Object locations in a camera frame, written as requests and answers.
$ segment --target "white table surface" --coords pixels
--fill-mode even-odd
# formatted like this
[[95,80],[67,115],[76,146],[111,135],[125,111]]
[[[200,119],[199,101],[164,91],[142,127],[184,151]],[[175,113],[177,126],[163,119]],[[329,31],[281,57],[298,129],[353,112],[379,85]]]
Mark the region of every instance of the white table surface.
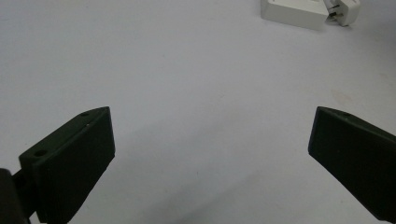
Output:
[[361,1],[316,32],[259,0],[1,0],[1,167],[109,105],[116,158],[71,223],[380,223],[307,153],[318,105],[396,134],[396,1]]

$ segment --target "white object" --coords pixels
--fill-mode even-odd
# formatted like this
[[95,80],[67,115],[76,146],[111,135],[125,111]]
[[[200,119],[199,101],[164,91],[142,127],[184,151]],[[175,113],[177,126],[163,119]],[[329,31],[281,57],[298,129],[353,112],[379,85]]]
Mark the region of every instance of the white object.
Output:
[[323,0],[262,0],[262,18],[320,30],[329,16]]
[[347,26],[353,23],[359,15],[361,10],[361,2],[359,0],[335,0],[334,12],[337,14],[335,18],[342,26]]

